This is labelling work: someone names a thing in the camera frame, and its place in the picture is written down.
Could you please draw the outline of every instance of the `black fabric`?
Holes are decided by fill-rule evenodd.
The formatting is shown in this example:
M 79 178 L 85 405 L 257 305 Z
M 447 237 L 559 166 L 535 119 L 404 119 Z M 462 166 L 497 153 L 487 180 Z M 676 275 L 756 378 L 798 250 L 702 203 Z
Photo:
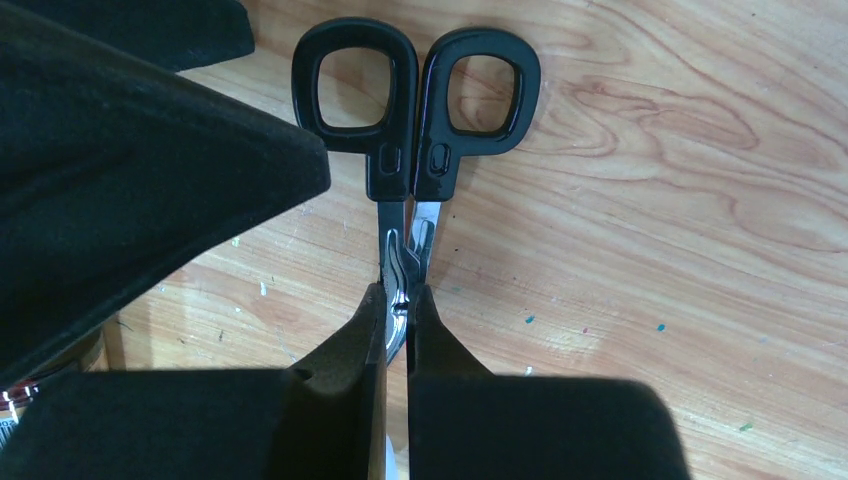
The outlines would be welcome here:
M 0 4 L 0 389 L 329 184 L 317 137 Z
M 288 433 L 275 431 L 297 415 L 284 400 L 296 381 L 281 370 L 68 375 L 23 415 L 0 478 L 265 478 L 275 435 Z
M 5 0 L 171 71 L 238 58 L 255 45 L 236 0 Z
M 671 416 L 623 380 L 422 376 L 409 386 L 416 480 L 689 480 Z

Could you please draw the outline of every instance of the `metal blade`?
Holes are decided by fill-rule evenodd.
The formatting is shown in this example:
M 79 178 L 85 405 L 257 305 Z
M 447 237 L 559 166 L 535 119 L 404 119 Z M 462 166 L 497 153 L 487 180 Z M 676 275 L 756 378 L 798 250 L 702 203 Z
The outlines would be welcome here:
M 441 208 L 441 202 L 416 202 L 412 212 L 407 247 L 418 257 L 418 281 L 421 283 L 427 280 L 427 271 L 430 269 Z
M 419 266 L 403 244 L 403 235 L 394 229 L 387 232 L 385 258 L 381 274 L 386 289 L 386 361 L 391 363 L 406 341 L 409 297 L 419 277 Z
M 386 242 L 392 230 L 403 238 L 406 232 L 406 203 L 377 202 L 377 248 L 380 252 L 381 271 L 386 266 Z

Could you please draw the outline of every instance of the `scissor finger loop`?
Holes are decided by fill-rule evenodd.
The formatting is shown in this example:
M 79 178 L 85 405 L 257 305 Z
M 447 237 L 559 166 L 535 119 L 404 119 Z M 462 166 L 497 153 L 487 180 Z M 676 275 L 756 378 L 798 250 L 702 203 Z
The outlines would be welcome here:
M 318 103 L 320 65 L 328 54 L 355 47 L 389 57 L 392 81 L 386 113 L 374 125 L 332 127 L 321 117 Z M 491 132 L 460 130 L 450 121 L 451 70 L 460 59 L 475 55 L 500 58 L 514 73 L 509 112 L 503 125 Z M 366 192 L 377 202 L 388 361 L 403 346 L 407 323 L 414 320 L 414 292 L 427 280 L 441 203 L 454 195 L 460 158 L 514 148 L 530 127 L 540 84 L 541 67 L 533 48 L 495 28 L 462 28 L 439 38 L 427 54 L 420 92 L 412 42 L 391 25 L 370 18 L 338 18 L 313 27 L 298 42 L 292 60 L 298 125 L 324 139 L 329 150 L 366 157 Z M 415 203 L 407 224 L 404 202 L 410 195 Z

